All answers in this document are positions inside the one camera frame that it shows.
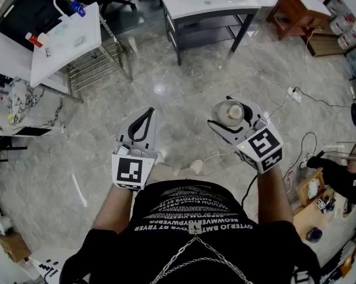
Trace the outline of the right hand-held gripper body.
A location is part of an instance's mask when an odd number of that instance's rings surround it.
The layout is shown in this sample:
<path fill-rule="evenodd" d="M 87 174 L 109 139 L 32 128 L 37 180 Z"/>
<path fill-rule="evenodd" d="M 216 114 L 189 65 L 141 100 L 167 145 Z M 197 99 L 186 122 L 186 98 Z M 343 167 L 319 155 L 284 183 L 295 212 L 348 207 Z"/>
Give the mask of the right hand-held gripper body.
<path fill-rule="evenodd" d="M 259 173 L 279 164 L 283 158 L 283 140 L 271 121 L 261 114 L 246 112 L 240 129 L 234 137 L 234 147 L 242 161 Z"/>

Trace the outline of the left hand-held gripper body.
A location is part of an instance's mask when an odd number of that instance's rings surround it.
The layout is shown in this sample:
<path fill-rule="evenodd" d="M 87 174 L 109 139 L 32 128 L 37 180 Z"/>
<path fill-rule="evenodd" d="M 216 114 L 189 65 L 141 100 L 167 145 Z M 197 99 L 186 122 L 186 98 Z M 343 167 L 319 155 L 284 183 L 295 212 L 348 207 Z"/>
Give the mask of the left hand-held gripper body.
<path fill-rule="evenodd" d="M 112 183 L 132 191 L 143 190 L 157 158 L 156 151 L 116 141 L 111 156 Z"/>

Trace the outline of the beige round cap object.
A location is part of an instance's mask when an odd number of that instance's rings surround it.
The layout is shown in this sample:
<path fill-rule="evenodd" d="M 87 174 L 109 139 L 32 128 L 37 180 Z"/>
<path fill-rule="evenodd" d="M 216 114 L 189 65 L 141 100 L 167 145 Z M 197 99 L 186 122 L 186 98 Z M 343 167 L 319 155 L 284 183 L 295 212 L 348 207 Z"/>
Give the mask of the beige round cap object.
<path fill-rule="evenodd" d="M 226 127 L 236 127 L 244 119 L 243 106 L 234 99 L 226 99 L 213 107 L 212 118 Z"/>

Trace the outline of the person's left forearm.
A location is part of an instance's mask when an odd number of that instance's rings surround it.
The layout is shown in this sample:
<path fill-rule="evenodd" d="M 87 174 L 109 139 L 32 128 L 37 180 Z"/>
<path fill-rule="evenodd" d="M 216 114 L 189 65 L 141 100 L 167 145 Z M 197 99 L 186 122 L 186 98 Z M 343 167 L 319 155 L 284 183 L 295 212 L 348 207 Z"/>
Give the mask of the person's left forearm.
<path fill-rule="evenodd" d="M 132 198 L 133 191 L 112 185 L 92 228 L 121 233 L 130 223 Z"/>

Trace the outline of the person's beige trousers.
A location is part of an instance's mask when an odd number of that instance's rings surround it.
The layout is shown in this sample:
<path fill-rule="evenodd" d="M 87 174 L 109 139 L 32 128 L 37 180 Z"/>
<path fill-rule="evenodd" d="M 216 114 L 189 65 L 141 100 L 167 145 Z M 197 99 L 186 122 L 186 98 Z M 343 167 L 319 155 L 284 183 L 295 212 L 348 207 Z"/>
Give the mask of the person's beige trousers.
<path fill-rule="evenodd" d="M 197 175 L 190 170 L 190 167 L 181 169 L 177 174 L 174 173 L 173 168 L 166 164 L 155 165 L 146 181 L 146 185 L 158 182 L 166 182 L 171 180 L 191 179 Z"/>

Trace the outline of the white power strip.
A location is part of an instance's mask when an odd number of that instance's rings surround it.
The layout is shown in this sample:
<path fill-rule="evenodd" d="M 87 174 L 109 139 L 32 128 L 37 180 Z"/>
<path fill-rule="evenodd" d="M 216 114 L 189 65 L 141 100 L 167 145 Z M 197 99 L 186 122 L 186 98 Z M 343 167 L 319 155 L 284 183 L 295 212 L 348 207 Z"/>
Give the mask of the white power strip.
<path fill-rule="evenodd" d="M 301 103 L 302 97 L 301 97 L 301 94 L 299 93 L 299 88 L 288 87 L 288 88 L 287 88 L 287 94 L 288 94 L 288 96 L 290 96 L 294 101 L 296 101 L 298 104 Z"/>

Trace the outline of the person's white right shoe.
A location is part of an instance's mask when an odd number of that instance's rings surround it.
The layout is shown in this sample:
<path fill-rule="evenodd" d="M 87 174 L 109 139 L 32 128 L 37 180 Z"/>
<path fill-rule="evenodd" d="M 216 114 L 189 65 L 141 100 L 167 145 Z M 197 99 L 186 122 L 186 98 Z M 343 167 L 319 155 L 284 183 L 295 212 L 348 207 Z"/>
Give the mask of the person's white right shoe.
<path fill-rule="evenodd" d="M 190 164 L 190 170 L 194 175 L 198 175 L 203 169 L 203 160 L 197 159 Z"/>

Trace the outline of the small open wooden box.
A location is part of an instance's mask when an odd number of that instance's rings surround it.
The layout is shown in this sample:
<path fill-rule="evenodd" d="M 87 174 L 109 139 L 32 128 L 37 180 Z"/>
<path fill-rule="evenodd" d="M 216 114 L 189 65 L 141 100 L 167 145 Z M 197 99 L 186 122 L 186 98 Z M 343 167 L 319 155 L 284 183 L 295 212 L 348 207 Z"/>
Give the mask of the small open wooden box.
<path fill-rule="evenodd" d="M 299 203 L 302 207 L 308 206 L 312 200 L 322 195 L 325 191 L 325 182 L 323 179 L 323 168 L 317 168 L 297 187 Z"/>

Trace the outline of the marble patterned slab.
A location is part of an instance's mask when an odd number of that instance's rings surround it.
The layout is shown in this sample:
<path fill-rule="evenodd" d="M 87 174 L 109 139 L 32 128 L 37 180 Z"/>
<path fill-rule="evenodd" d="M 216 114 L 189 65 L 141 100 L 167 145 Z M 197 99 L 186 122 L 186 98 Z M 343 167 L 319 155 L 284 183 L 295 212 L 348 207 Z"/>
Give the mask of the marble patterned slab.
<path fill-rule="evenodd" d="M 0 136 L 39 137 L 64 131 L 63 100 L 55 93 L 32 88 L 15 78 L 0 96 Z"/>

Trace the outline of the white washbasin slab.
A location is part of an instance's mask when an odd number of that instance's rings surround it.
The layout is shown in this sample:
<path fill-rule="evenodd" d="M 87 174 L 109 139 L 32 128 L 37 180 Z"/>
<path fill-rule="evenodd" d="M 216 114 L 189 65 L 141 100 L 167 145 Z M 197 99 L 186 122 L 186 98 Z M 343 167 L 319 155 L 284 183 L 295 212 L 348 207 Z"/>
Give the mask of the white washbasin slab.
<path fill-rule="evenodd" d="M 45 48 L 34 48 L 30 77 L 32 87 L 44 83 L 68 63 L 102 44 L 99 5 L 93 3 L 86 6 L 84 10 L 86 13 L 84 17 L 78 14 L 70 17 L 71 22 L 64 32 L 56 33 L 63 26 L 60 23 L 47 33 L 50 37 L 50 57 L 46 57 Z M 86 43 L 74 47 L 75 39 L 81 36 L 86 36 Z"/>

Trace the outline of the dark purple jar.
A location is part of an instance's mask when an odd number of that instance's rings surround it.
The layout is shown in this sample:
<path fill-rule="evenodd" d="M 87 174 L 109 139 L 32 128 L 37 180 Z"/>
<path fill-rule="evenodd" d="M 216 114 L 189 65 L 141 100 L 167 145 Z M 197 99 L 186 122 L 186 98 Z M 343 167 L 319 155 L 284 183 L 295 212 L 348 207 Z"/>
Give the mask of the dark purple jar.
<path fill-rule="evenodd" d="M 306 234 L 306 240 L 310 243 L 318 243 L 319 240 L 322 238 L 323 232 L 317 227 L 313 227 L 310 231 Z"/>

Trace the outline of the brown wooden cabinet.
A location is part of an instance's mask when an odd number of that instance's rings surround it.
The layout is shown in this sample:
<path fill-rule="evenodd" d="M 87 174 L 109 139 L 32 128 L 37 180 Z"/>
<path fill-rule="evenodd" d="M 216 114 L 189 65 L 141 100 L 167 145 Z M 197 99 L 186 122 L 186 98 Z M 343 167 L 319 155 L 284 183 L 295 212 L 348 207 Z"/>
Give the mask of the brown wooden cabinet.
<path fill-rule="evenodd" d="M 307 36 L 324 27 L 331 13 L 320 0 L 278 0 L 266 21 L 277 30 L 279 40 Z"/>

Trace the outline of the row of clear water jugs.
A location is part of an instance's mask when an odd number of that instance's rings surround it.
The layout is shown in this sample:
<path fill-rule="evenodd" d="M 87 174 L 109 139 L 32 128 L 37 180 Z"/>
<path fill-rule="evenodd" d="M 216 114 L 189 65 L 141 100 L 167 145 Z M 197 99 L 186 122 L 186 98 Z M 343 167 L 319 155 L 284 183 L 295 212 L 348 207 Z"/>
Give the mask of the row of clear water jugs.
<path fill-rule="evenodd" d="M 343 50 L 356 46 L 356 17 L 343 0 L 330 0 L 326 7 L 332 15 L 329 23 L 331 31 L 338 36 L 338 44 Z"/>

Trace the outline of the white printed board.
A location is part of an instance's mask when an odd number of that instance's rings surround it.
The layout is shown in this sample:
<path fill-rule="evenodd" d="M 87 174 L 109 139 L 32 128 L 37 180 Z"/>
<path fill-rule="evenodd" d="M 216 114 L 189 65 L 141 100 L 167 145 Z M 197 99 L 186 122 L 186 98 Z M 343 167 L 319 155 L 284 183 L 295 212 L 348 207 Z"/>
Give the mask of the white printed board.
<path fill-rule="evenodd" d="M 61 270 L 66 260 L 77 250 L 58 247 L 42 247 L 33 252 L 29 259 L 47 284 L 59 284 Z"/>

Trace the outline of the brown cardboard box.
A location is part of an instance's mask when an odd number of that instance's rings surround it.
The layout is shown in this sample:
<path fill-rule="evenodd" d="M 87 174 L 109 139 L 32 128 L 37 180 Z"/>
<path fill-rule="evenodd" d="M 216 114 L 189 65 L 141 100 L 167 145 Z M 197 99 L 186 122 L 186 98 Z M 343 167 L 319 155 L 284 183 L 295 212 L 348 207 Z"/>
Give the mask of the brown cardboard box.
<path fill-rule="evenodd" d="M 0 245 L 14 263 L 19 263 L 31 255 L 30 249 L 21 234 L 15 231 L 6 235 L 0 234 Z"/>

